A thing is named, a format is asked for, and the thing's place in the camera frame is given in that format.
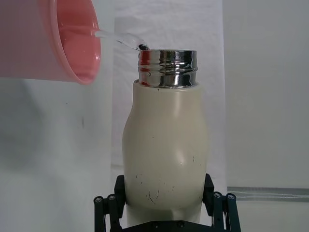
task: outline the bottle neck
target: bottle neck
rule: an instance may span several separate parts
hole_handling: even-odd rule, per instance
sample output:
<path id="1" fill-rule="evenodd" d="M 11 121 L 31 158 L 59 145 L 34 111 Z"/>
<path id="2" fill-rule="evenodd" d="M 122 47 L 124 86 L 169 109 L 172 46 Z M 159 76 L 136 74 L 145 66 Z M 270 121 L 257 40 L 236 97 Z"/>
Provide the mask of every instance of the bottle neck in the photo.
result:
<path id="1" fill-rule="evenodd" d="M 191 50 L 142 50 L 139 83 L 155 88 L 195 86 L 197 53 Z"/>

